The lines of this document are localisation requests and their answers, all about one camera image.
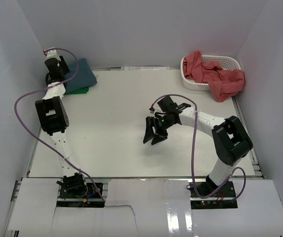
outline green object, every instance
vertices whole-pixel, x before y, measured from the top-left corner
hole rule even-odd
[[[84,87],[82,89],[79,89],[79,90],[75,90],[75,91],[71,91],[71,92],[65,93],[65,95],[86,94],[87,92],[88,92],[88,86]]]

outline red cloth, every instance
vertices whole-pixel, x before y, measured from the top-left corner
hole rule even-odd
[[[216,61],[204,63],[200,51],[184,58],[183,73],[186,79],[193,79],[196,83],[208,83],[217,102],[237,95],[244,86],[242,70],[223,70]]]

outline white table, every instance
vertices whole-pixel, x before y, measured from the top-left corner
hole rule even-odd
[[[210,92],[188,90],[179,70],[96,71],[98,84],[87,94],[69,95],[63,105],[70,120],[67,138],[82,170],[92,177],[190,177],[193,128],[175,125],[168,139],[151,146],[143,144],[145,118],[155,99],[164,94],[181,94],[193,99],[199,111],[228,118],[237,115],[232,99],[217,103]],[[186,102],[174,97],[177,103]],[[53,145],[49,136],[40,137]],[[206,176],[217,155],[213,139],[198,131],[195,173]],[[251,158],[239,163],[254,175]],[[58,155],[38,143],[29,177],[61,177]]]

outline purple cable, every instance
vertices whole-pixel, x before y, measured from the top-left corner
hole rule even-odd
[[[72,52],[70,52],[70,51],[68,51],[68,50],[66,50],[66,49],[63,49],[63,48],[55,48],[55,47],[54,47],[54,48],[46,49],[46,50],[44,50],[43,52],[46,53],[46,52],[48,52],[48,51],[50,51],[50,50],[62,50],[62,51],[68,52],[69,54],[71,54],[71,55],[74,57],[74,59],[75,59],[76,62],[77,62],[76,72],[73,74],[73,76],[70,77],[69,79],[66,79],[66,80],[64,80],[64,81],[62,81],[62,82],[57,83],[55,86],[58,86],[58,85],[60,85],[60,84],[62,84],[62,83],[71,81],[73,78],[75,78],[76,75],[77,75],[77,73],[78,73],[78,70],[79,70],[79,62],[78,62],[77,57],[76,57]],[[77,168],[76,166],[74,166],[69,160],[67,160],[67,159],[65,158],[65,156],[64,156],[63,154],[61,154],[61,153],[60,153],[58,150],[56,150],[54,147],[52,147],[51,145],[49,145],[48,143],[46,143],[45,141],[43,141],[41,138],[39,138],[36,134],[34,134],[34,133],[24,124],[23,120],[21,119],[21,117],[20,117],[19,114],[18,114],[18,111],[17,111],[17,104],[18,104],[18,102],[19,102],[21,99],[23,99],[24,97],[26,97],[26,96],[28,96],[28,95],[32,95],[32,94],[35,94],[35,93],[38,93],[38,92],[41,92],[41,91],[48,90],[49,88],[52,88],[52,87],[53,87],[53,86],[48,86],[48,87],[46,87],[46,88],[44,88],[44,89],[35,90],[35,91],[26,93],[26,94],[22,95],[21,97],[19,97],[19,98],[15,101],[15,104],[14,104],[14,111],[15,111],[16,117],[17,117],[18,121],[21,123],[21,125],[25,128],[25,130],[26,130],[29,134],[31,134],[35,139],[37,139],[39,142],[43,143],[45,146],[47,146],[48,148],[50,148],[50,149],[52,149],[54,152],[56,152],[56,153],[57,153],[60,157],[62,157],[62,158],[64,159],[64,161],[65,161],[66,163],[68,163],[73,169],[77,170],[77,171],[80,172],[80,173],[85,174],[85,175],[91,180],[93,186],[95,187],[95,189],[96,189],[96,191],[98,192],[98,194],[99,194],[99,196],[101,197],[101,199],[105,202],[105,199],[104,199],[103,196],[101,195],[99,188],[96,186],[96,184],[95,184],[94,180],[91,178],[91,176],[89,176],[88,173],[82,171],[80,168]]]
[[[164,98],[166,96],[178,96],[178,97],[182,97],[188,101],[190,101],[193,105],[194,105],[194,108],[195,108],[195,124],[194,124],[194,133],[193,133],[193,142],[192,142],[192,155],[191,155],[191,170],[192,170],[192,179],[193,179],[193,187],[194,187],[194,191],[196,193],[196,195],[199,197],[199,198],[202,198],[202,199],[206,199],[206,198],[210,198],[211,196],[215,195],[226,183],[227,181],[231,178],[231,176],[233,175],[233,173],[237,170],[237,169],[240,169],[242,172],[243,172],[243,188],[241,189],[240,193],[234,198],[234,199],[231,199],[229,201],[235,201],[237,200],[237,198],[239,198],[241,196],[241,194],[243,193],[244,191],[244,188],[245,188],[245,184],[246,184],[246,174],[245,174],[245,171],[241,168],[241,167],[236,167],[233,169],[232,171],[232,174],[230,176],[228,176],[224,182],[222,182],[217,189],[215,189],[213,192],[211,192],[210,194],[206,195],[206,196],[202,196],[199,194],[199,191],[197,189],[197,186],[196,186],[196,182],[195,182],[195,174],[194,174],[194,151],[195,151],[195,140],[196,140],[196,132],[197,132],[197,121],[198,121],[198,113],[197,113],[197,104],[183,96],[183,95],[178,95],[178,94],[167,94],[167,95],[163,95],[163,96],[160,96],[158,99],[156,99],[154,101],[154,103],[152,104],[152,106],[154,104],[156,104],[161,98]]]

